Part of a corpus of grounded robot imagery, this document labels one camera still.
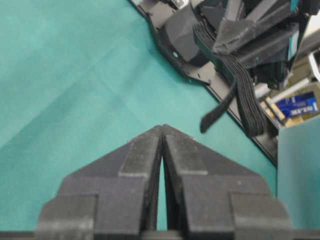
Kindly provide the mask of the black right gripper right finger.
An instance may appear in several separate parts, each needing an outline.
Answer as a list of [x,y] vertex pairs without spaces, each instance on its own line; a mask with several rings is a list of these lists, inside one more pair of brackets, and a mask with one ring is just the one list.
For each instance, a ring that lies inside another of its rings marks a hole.
[[167,124],[162,144],[189,239],[291,239],[287,210],[260,174]]

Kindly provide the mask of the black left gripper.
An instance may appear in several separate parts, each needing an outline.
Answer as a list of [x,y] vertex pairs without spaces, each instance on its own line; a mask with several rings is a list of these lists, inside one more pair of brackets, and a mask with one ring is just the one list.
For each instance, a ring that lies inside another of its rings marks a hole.
[[235,57],[256,83],[285,86],[308,22],[311,0],[204,0],[199,14],[213,38],[209,49],[217,71],[220,57]]

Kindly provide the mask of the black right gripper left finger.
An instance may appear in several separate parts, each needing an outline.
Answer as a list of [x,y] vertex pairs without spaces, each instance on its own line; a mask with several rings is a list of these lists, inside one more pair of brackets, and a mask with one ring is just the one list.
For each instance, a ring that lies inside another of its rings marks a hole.
[[66,176],[40,212],[38,240],[137,240],[157,228],[157,125]]

